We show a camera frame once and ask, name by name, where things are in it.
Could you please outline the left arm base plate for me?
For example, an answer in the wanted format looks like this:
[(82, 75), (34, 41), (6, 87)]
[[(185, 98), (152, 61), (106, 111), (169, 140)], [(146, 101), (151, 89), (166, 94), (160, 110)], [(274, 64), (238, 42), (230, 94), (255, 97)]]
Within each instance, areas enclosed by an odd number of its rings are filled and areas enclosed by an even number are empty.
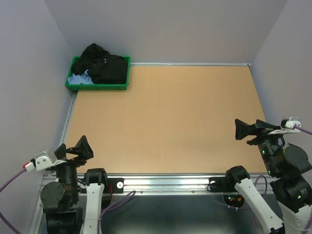
[[(78, 178), (78, 185), (80, 186), (80, 193), (86, 194), (86, 184), (84, 178)], [(121, 177), (109, 177), (107, 185), (104, 187), (103, 193), (107, 194), (122, 194), (124, 189), (124, 179)]]

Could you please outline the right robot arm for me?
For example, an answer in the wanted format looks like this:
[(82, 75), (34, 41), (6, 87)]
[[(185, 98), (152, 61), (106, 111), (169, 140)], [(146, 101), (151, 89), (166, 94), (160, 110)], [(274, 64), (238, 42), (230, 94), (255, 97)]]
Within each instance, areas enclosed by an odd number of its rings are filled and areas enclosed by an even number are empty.
[(279, 126), (256, 120), (247, 124), (235, 119), (235, 139), (256, 145), (269, 176), (276, 180), (270, 186), (282, 211), (279, 218), (259, 193), (250, 175), (242, 166), (226, 172), (224, 184), (236, 190), (247, 202), (266, 234), (310, 234), (312, 232), (312, 187), (302, 176), (312, 169), (307, 153), (300, 147), (285, 146), (283, 136), (311, 131), (301, 127), (296, 117), (285, 118)]

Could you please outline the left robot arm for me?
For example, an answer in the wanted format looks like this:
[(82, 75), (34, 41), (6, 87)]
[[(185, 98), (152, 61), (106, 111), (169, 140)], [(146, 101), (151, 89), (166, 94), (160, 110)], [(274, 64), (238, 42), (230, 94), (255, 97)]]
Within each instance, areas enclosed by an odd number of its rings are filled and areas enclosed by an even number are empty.
[(84, 174), (86, 208), (77, 207), (80, 186), (77, 168), (94, 157), (87, 137), (82, 135), (74, 147), (61, 144), (54, 152), (56, 163), (49, 166), (57, 180), (46, 184), (40, 192), (42, 211), (49, 234), (98, 234), (103, 192), (108, 188), (107, 173), (93, 168)]

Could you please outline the black long sleeve shirt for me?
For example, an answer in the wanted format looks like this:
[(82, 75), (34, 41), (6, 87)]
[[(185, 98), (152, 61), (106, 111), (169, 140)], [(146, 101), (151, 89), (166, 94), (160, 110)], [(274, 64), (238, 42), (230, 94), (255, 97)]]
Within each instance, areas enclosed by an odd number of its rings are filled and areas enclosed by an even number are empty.
[(71, 73), (82, 74), (85, 70), (94, 84), (125, 84), (127, 62), (123, 57), (110, 54), (101, 46), (93, 43), (81, 54), (72, 65)]

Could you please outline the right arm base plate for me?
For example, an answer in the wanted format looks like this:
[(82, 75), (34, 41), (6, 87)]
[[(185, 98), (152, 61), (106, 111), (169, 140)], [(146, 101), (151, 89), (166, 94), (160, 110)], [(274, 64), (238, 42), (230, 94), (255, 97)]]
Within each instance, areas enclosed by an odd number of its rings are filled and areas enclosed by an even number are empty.
[(210, 177), (207, 190), (212, 193), (234, 193), (235, 180), (226, 176)]

